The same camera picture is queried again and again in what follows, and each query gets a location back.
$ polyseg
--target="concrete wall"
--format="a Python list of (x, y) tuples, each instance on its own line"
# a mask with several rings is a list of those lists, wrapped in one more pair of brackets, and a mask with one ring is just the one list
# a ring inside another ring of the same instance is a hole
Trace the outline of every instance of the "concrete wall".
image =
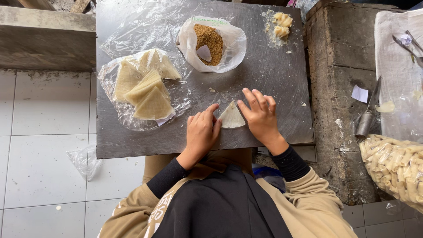
[(92, 71), (93, 15), (0, 6), (0, 68)]

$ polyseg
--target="stainless steel tabletop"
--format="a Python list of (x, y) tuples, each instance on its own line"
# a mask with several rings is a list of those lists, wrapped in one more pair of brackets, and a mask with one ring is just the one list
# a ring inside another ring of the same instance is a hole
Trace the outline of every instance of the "stainless steel tabletop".
[[(97, 0), (97, 68), (111, 60), (99, 46), (141, 3), (139, 0), (129, 0), (126, 3)], [(188, 116), (205, 110), (210, 104), (221, 99), (220, 108), (215, 112), (218, 117), (232, 100), (242, 99), (246, 102), (241, 92), (244, 87), (258, 89), (265, 95), (274, 96), (277, 103), (279, 131), (289, 143), (313, 142), (299, 9), (219, 1), (207, 1), (206, 4), (208, 11), (214, 11), (214, 15), (218, 13), (223, 17), (233, 16), (230, 23), (244, 30), (247, 36), (247, 53), (243, 62), (237, 68), (223, 74), (201, 73), (194, 69), (188, 78), (184, 79), (192, 90), (191, 108), (173, 121), (149, 131), (132, 131), (122, 127), (112, 103), (100, 83), (97, 83), (98, 158), (181, 152), (186, 145)], [(184, 11), (192, 12), (192, 16), (196, 16), (195, 11), (201, 7), (202, 5), (193, 4), (192, 9)], [(281, 11), (293, 17), (287, 45), (269, 46), (270, 39), (264, 32), (266, 21), (262, 16), (268, 9)], [(217, 93), (210, 92), (209, 87), (215, 89)], [(218, 94), (223, 91), (228, 91), (230, 96), (224, 98)], [(222, 128), (220, 138), (212, 149), (259, 146), (262, 144), (251, 134), (248, 125), (245, 125), (233, 129)]]

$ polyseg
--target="person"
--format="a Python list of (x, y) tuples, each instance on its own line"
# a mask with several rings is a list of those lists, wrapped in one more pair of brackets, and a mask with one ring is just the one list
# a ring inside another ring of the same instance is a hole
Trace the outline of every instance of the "person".
[(98, 237), (357, 237), (328, 182), (279, 133), (274, 99), (243, 93), (250, 108), (238, 100), (239, 109), (273, 155), (286, 193), (254, 180), (250, 148), (209, 151), (222, 123), (213, 104), (188, 117), (182, 153), (146, 157), (142, 185), (119, 202)]

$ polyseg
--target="stack of pastry sheets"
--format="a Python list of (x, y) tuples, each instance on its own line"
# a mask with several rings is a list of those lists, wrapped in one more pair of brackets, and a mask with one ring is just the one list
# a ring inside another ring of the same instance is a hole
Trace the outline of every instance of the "stack of pastry sheets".
[(112, 100), (135, 106), (133, 117), (159, 120), (175, 113), (162, 78), (182, 78), (169, 57), (156, 49), (139, 60), (127, 56), (120, 62)]
[(423, 144), (369, 135), (360, 151), (379, 188), (423, 213)]

